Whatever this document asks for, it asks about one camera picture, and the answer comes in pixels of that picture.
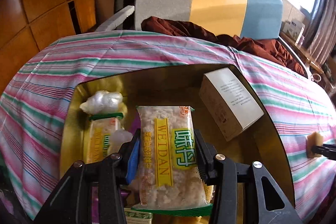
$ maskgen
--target crumpled plastic bag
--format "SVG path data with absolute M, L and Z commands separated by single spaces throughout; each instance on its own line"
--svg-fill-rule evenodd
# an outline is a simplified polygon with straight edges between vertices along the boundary
M 88 114 L 108 114 L 118 112 L 119 104 L 123 101 L 120 92 L 99 90 L 79 107 Z

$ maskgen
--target striped fabric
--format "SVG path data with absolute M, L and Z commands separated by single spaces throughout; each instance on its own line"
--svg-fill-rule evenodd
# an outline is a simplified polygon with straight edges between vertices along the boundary
M 197 63 L 240 69 L 270 114 L 291 166 L 296 211 L 308 220 L 328 194 L 336 162 L 307 159 L 313 131 L 333 143 L 336 112 L 312 81 L 268 60 L 210 42 L 137 31 L 62 38 L 26 63 L 0 99 L 0 149 L 22 206 L 33 219 L 58 182 L 64 119 L 76 85 L 127 71 Z

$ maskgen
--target yellow sponge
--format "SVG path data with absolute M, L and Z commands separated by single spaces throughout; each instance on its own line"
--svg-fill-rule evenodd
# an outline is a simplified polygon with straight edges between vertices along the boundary
M 318 145 L 318 146 L 323 145 L 323 136 L 318 132 L 314 132 L 314 133 L 308 135 L 307 145 L 306 145 L 306 153 L 307 153 L 307 158 L 321 157 L 322 155 L 315 154 L 311 151 L 311 148 L 313 147 L 313 145 Z

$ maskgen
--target wooden cabinet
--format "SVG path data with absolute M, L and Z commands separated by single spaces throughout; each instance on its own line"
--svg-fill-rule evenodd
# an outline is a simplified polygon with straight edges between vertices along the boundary
M 95 23 L 95 0 L 0 0 L 0 93 L 40 50 Z

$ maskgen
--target blue headboard panel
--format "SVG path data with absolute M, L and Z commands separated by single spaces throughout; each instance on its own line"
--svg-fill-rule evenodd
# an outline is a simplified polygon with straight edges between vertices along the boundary
M 282 19 L 282 0 L 247 0 L 240 37 L 278 38 Z

